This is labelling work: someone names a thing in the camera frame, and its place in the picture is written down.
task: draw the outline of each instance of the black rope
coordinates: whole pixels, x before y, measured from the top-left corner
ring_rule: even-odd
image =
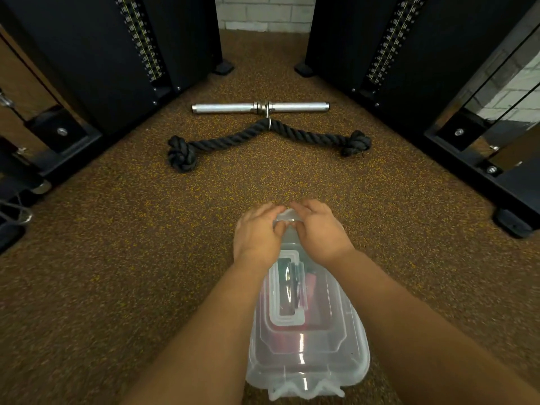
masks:
[[[234,135],[217,139],[205,139],[186,142],[184,138],[172,136],[168,144],[168,161],[179,172],[189,172],[197,166],[197,151],[212,152],[213,150],[227,149],[241,145],[262,132],[268,130],[269,119],[263,118],[253,125]],[[371,139],[359,130],[355,130],[350,137],[334,135],[333,133],[313,133],[302,129],[294,129],[284,123],[272,119],[270,130],[279,133],[285,138],[313,143],[321,146],[336,146],[341,148],[341,156],[351,156],[371,148]]]

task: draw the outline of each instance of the plastic lid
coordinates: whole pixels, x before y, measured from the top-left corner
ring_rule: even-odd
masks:
[[[279,220],[299,220],[288,210]],[[246,380],[280,396],[339,395],[369,367],[362,323],[323,267],[307,256],[294,228],[264,280],[255,309]]]

